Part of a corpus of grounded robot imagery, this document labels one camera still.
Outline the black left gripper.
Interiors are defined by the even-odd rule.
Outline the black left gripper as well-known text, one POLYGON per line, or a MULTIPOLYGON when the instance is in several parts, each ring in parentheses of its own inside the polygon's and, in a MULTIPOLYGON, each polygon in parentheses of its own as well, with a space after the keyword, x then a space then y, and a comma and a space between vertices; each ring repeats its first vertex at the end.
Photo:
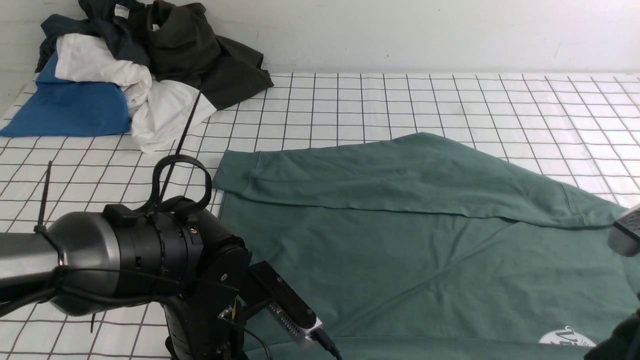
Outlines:
POLYGON ((164 306, 174 360, 246 360, 240 288, 249 271, 250 252, 227 244, 203 254, 194 282, 164 306))

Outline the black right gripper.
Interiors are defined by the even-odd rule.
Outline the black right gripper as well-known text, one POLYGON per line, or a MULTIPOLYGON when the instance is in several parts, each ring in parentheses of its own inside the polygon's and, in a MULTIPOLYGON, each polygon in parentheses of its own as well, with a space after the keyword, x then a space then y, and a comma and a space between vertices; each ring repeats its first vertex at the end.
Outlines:
POLYGON ((638 360, 640 358, 640 311, 636 310, 612 331, 611 336, 589 350, 585 360, 638 360))

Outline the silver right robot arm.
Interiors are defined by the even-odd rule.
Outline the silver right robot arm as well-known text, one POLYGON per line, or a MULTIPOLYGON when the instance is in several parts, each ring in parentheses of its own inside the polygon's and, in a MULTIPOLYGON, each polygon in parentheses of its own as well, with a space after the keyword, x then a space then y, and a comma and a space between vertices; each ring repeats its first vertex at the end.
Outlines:
MULTIPOLYGON (((626 210, 612 224, 608 246, 620 256, 632 258, 640 253, 640 210, 626 210)), ((640 310, 619 323, 609 338, 589 350, 585 360, 638 360, 640 358, 640 310)))

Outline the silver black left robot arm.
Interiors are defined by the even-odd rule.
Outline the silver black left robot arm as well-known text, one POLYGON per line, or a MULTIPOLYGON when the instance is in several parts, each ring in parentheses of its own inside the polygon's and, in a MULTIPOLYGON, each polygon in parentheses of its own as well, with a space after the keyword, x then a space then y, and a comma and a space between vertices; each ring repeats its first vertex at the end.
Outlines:
POLYGON ((70 317, 157 303, 174 360, 245 360, 239 295, 251 253, 186 199, 158 213, 119 204, 1 235, 1 315, 50 303, 70 317))

